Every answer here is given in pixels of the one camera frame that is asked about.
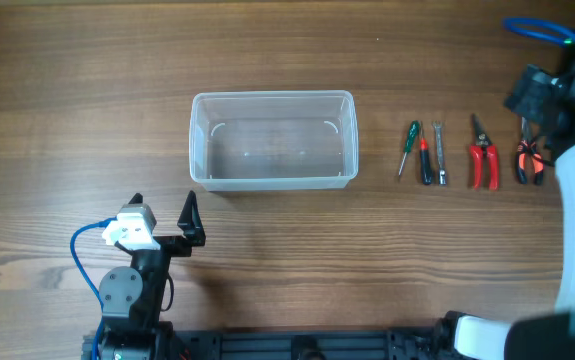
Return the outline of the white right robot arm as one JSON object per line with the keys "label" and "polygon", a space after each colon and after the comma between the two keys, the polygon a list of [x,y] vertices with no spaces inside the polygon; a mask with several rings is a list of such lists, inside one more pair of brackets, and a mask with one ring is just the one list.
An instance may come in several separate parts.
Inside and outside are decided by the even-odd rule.
{"label": "white right robot arm", "polygon": [[575,359],[575,31],[544,23],[541,39],[564,49],[560,70],[528,66],[506,107],[539,127],[563,205],[563,272],[553,313],[493,321],[449,312],[434,330],[434,359]]}

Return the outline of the red handled cutters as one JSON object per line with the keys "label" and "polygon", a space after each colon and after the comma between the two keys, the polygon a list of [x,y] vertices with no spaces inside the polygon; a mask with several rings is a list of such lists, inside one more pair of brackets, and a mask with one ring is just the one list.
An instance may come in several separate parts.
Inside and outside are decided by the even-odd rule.
{"label": "red handled cutters", "polygon": [[473,160],[473,188],[477,189],[481,186],[483,163],[487,161],[489,167],[489,189],[492,191],[498,190],[500,172],[496,145],[489,138],[476,114],[471,115],[471,123],[475,136],[474,143],[469,146],[469,153]]}

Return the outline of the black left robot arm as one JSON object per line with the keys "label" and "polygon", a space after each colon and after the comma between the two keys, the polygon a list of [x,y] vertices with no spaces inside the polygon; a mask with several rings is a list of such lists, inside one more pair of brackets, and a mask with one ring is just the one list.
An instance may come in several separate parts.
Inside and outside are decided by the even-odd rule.
{"label": "black left robot arm", "polygon": [[157,224],[143,196],[135,194],[102,237],[131,257],[128,266],[110,270],[101,280],[101,324],[94,336],[92,359],[189,359],[191,351],[160,315],[171,308],[164,295],[174,296],[171,259],[189,257],[205,245],[196,194],[188,193],[177,221],[180,235],[155,236]]}

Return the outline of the orange black needle-nose pliers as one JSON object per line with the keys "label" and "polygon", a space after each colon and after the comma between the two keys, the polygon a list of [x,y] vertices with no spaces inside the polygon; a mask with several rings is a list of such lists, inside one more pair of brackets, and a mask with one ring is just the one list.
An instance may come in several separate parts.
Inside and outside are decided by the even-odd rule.
{"label": "orange black needle-nose pliers", "polygon": [[544,180],[544,164],[542,156],[537,149],[534,137],[531,134],[531,126],[526,118],[521,118],[521,139],[515,153],[515,173],[520,184],[528,182],[526,164],[532,162],[534,184],[540,186]]}

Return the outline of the clear plastic container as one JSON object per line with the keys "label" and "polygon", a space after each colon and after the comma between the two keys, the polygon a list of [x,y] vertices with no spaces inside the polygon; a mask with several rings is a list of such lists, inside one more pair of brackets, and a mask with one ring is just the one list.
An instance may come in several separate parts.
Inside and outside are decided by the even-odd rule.
{"label": "clear plastic container", "polygon": [[189,168],[209,192],[343,189],[359,171],[354,98],[345,90],[200,93]]}

